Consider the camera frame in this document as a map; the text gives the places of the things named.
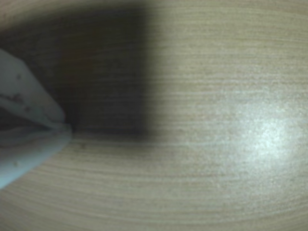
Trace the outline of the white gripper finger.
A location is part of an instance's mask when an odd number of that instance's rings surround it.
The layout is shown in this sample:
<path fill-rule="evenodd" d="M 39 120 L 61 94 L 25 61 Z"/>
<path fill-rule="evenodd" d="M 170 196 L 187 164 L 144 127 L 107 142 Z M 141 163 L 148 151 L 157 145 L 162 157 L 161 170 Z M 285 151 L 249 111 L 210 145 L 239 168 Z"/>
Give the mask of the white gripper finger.
<path fill-rule="evenodd" d="M 43 126 L 60 126 L 65 114 L 24 61 L 0 51 L 0 106 Z"/>
<path fill-rule="evenodd" d="M 72 139 L 68 126 L 58 129 L 18 127 L 0 132 L 0 188 L 59 153 Z"/>

